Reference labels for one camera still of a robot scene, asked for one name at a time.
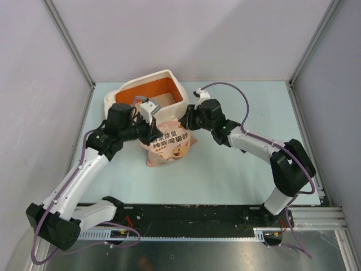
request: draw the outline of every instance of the metal corner post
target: metal corner post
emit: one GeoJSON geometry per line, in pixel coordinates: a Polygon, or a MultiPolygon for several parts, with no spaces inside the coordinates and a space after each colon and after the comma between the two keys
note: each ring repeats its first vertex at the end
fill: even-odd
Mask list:
{"type": "Polygon", "coordinates": [[[319,187],[323,188],[324,184],[322,181],[322,174],[320,173],[320,166],[317,162],[314,148],[312,147],[310,133],[307,128],[306,121],[303,117],[300,104],[298,103],[296,92],[294,91],[294,86],[291,86],[288,83],[286,83],[286,85],[287,85],[288,95],[289,95],[289,98],[290,98],[290,101],[291,101],[291,104],[293,107],[294,115],[296,117],[296,122],[300,129],[303,144],[305,145],[305,149],[306,149],[308,155],[310,156],[312,163],[315,165],[315,168],[316,168],[316,176],[315,176],[314,180],[315,180],[318,188],[319,187]]]}
{"type": "Polygon", "coordinates": [[[79,124],[78,130],[77,130],[77,134],[76,134],[76,137],[74,140],[74,144],[72,145],[73,146],[72,153],[71,153],[69,161],[68,161],[68,167],[67,167],[68,171],[73,167],[73,162],[74,162],[74,158],[76,155],[77,146],[78,146],[80,140],[82,140],[81,134],[82,134],[82,131],[84,128],[86,116],[87,116],[89,108],[90,108],[90,103],[91,103],[91,99],[94,94],[95,86],[96,86],[96,84],[93,85],[93,87],[91,88],[91,91],[88,93],[88,96],[86,97],[86,104],[84,106],[84,110],[81,115],[81,120],[80,120],[80,124],[79,124]]]}
{"type": "Polygon", "coordinates": [[[361,263],[348,230],[334,231],[346,270],[361,270],[361,263]]]}
{"type": "Polygon", "coordinates": [[[306,66],[308,60],[311,58],[314,50],[316,49],[317,45],[319,44],[320,40],[324,36],[326,30],[330,26],[334,16],[336,15],[337,11],[340,9],[342,3],[344,0],[332,0],[330,5],[327,8],[327,11],[325,12],[324,16],[321,19],[321,22],[319,23],[316,32],[314,33],[309,45],[306,48],[306,51],[304,52],[300,62],[298,63],[296,69],[294,70],[292,77],[290,78],[290,84],[293,86],[297,79],[299,78],[302,70],[306,66]]]}
{"type": "Polygon", "coordinates": [[[68,47],[70,53],[72,54],[74,61],[77,63],[80,71],[82,72],[85,80],[91,88],[94,86],[94,82],[91,79],[89,71],[87,70],[84,61],[82,60],[67,28],[65,27],[63,20],[61,19],[58,10],[56,9],[52,0],[42,0],[46,10],[48,11],[50,17],[52,18],[56,28],[58,29],[61,37],[63,38],[66,46],[68,47]]]}

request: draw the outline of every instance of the cat litter bag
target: cat litter bag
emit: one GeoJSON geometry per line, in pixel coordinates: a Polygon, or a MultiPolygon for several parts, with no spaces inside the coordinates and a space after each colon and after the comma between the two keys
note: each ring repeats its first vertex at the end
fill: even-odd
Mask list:
{"type": "Polygon", "coordinates": [[[163,136],[154,140],[150,146],[141,144],[149,151],[147,166],[156,167],[177,161],[187,155],[190,147],[197,142],[192,131],[181,126],[175,119],[157,125],[163,136]]]}

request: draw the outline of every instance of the enclosure floor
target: enclosure floor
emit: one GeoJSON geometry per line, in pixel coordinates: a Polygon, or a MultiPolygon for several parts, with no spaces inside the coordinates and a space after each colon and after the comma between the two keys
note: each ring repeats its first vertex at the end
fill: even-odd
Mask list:
{"type": "MultiPolygon", "coordinates": [[[[190,102],[192,92],[208,82],[181,82],[190,102]]],[[[94,129],[104,116],[104,96],[123,83],[97,83],[82,135],[94,129]]],[[[301,140],[285,82],[234,82],[250,104],[246,128],[269,139],[301,140]]],[[[227,86],[208,89],[218,99],[227,118],[241,122],[245,115],[242,96],[227,86]]],[[[93,203],[111,195],[125,203],[144,204],[261,204],[274,186],[271,167],[260,158],[217,145],[209,132],[193,133],[198,143],[188,155],[174,163],[147,167],[147,152],[138,141],[123,149],[94,179],[81,198],[93,203]]],[[[81,153],[81,142],[75,158],[81,153]]],[[[308,184],[304,190],[310,191],[308,184]]],[[[317,193],[301,195],[294,204],[318,205],[317,193]]]]}

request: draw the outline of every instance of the white wall panel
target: white wall panel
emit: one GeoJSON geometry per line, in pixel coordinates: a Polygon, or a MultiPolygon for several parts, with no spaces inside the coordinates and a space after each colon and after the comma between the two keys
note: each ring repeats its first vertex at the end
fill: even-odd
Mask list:
{"type": "Polygon", "coordinates": [[[287,80],[331,0],[54,0],[94,81],[287,80]]]}
{"type": "MultiPolygon", "coordinates": [[[[0,63],[0,270],[5,270],[30,228],[26,208],[41,203],[64,177],[90,88],[41,1],[0,1],[0,63]]],[[[29,257],[30,247],[18,251],[17,263],[29,257]]]]}
{"type": "Polygon", "coordinates": [[[324,182],[361,255],[361,1],[347,0],[296,83],[324,182]]]}

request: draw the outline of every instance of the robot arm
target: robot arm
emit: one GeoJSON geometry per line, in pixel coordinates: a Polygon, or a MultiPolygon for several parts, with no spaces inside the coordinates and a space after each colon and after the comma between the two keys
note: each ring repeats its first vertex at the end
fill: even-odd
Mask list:
{"type": "MultiPolygon", "coordinates": [[[[239,123],[226,119],[219,102],[211,99],[207,91],[197,90],[195,95],[199,98],[198,102],[188,105],[186,114],[180,119],[186,129],[206,129],[219,145],[249,152],[271,165],[276,188],[254,215],[256,224],[262,222],[271,225],[287,203],[307,184],[307,178],[297,165],[289,162],[287,154],[243,133],[239,123]]],[[[109,109],[107,120],[86,141],[83,163],[71,169],[41,205],[32,203],[28,207],[27,216],[34,229],[49,209],[40,226],[41,238],[67,250],[83,231],[119,216],[124,204],[110,196],[81,210],[76,210],[76,206],[94,177],[122,149],[124,142],[140,139],[148,145],[162,135],[156,128],[154,117],[159,109],[154,102],[143,102],[136,121],[133,108],[128,104],[114,104],[109,109]]],[[[290,151],[309,175],[314,176],[315,169],[300,142],[295,139],[285,143],[274,142],[290,151]]]]}
{"type": "Polygon", "coordinates": [[[28,207],[27,216],[34,229],[49,209],[39,231],[41,238],[67,250],[83,231],[115,217],[122,203],[110,196],[81,210],[76,211],[76,207],[94,177],[122,149],[124,142],[140,139],[149,145],[162,136],[154,117],[159,109],[155,102],[143,102],[136,121],[133,120],[133,108],[128,104],[114,104],[109,109],[107,120],[89,135],[81,164],[69,171],[41,205],[32,203],[28,207]]]}
{"type": "MultiPolygon", "coordinates": [[[[242,152],[249,152],[272,168],[275,188],[269,198],[261,205],[265,216],[277,216],[293,197],[308,183],[308,179],[295,162],[291,161],[279,148],[264,143],[264,141],[242,132],[240,124],[227,120],[222,112],[221,105],[216,99],[211,99],[207,91],[197,89],[194,95],[198,97],[196,104],[190,104],[187,113],[180,120],[186,129],[206,129],[211,132],[219,145],[238,148],[242,152]]],[[[301,143],[295,139],[289,142],[273,140],[290,151],[305,167],[311,177],[316,173],[311,160],[301,143]]]]}

